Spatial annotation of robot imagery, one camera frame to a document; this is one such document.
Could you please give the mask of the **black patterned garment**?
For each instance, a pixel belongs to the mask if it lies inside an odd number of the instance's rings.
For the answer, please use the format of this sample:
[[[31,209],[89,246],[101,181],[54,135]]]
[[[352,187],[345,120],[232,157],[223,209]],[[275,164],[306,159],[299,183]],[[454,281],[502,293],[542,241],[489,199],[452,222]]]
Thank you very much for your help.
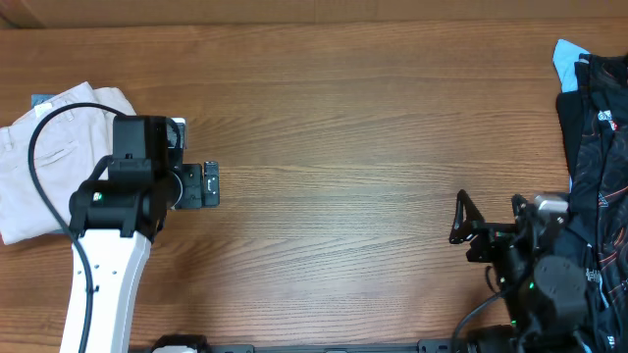
[[[627,60],[582,54],[556,97],[571,180],[567,236],[589,283],[594,352],[627,349]]]

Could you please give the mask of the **folded blue jeans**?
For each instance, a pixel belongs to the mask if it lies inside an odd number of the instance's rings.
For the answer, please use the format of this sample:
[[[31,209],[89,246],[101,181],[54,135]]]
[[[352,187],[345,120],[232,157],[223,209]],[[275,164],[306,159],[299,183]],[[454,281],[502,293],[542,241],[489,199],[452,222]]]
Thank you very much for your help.
[[[43,105],[44,107],[52,107],[53,104],[49,100],[53,99],[53,94],[32,94],[30,96],[30,105],[32,108]]]

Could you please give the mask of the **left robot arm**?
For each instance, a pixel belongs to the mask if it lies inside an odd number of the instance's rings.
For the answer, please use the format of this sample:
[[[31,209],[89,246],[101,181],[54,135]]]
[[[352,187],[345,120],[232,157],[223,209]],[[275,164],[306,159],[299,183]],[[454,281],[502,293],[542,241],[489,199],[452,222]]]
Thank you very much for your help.
[[[140,278],[168,212],[219,205],[218,164],[185,163],[186,147],[183,118],[115,118],[112,154],[70,198],[78,242],[61,351],[128,351]]]

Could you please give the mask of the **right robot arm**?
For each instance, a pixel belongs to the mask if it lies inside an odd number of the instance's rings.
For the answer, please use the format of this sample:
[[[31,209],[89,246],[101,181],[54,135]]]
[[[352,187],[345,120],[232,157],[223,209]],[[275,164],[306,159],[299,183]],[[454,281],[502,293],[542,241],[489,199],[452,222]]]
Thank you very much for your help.
[[[456,195],[449,236],[468,243],[470,263],[484,263],[496,275],[493,295],[467,314],[449,340],[452,352],[579,352],[577,331],[588,317],[583,269],[554,250],[569,222],[564,193],[539,194],[533,200],[511,198],[514,221],[490,223],[465,190]],[[462,339],[462,329],[488,306],[503,301],[507,326],[480,328]]]

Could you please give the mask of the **beige cotton shorts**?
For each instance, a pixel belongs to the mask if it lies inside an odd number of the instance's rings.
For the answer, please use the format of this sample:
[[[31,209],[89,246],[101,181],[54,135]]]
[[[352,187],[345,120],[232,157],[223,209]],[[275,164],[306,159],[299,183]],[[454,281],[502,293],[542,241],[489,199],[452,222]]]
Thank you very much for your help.
[[[31,108],[1,129],[1,238],[6,245],[56,232],[58,222],[33,186],[27,149],[40,121],[73,103],[98,103],[126,115],[134,109],[117,87],[92,88],[83,82],[49,100],[52,107]],[[94,108],[77,108],[46,124],[38,136],[34,164],[37,177],[63,220],[70,220],[69,199],[92,173],[96,163],[112,153],[115,115]]]

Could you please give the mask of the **light blue garment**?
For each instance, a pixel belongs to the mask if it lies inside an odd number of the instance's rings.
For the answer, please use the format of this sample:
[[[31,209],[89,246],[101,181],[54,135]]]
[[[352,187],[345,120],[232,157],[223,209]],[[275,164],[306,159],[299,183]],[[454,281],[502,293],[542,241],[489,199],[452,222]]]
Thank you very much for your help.
[[[581,55],[589,55],[586,49],[565,39],[559,39],[554,47],[552,62],[561,84],[561,92],[572,92],[578,89],[575,63]]]

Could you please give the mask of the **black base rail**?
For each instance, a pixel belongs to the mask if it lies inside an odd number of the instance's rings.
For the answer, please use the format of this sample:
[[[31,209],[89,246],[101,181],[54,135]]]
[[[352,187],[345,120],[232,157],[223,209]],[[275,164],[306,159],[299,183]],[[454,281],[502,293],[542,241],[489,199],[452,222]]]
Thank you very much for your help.
[[[506,353],[516,352],[507,339],[471,337],[419,339],[416,343],[375,343],[346,345],[289,345],[259,347],[251,344],[212,345],[202,335],[166,335],[152,346],[132,347],[131,353],[204,352],[204,353]]]

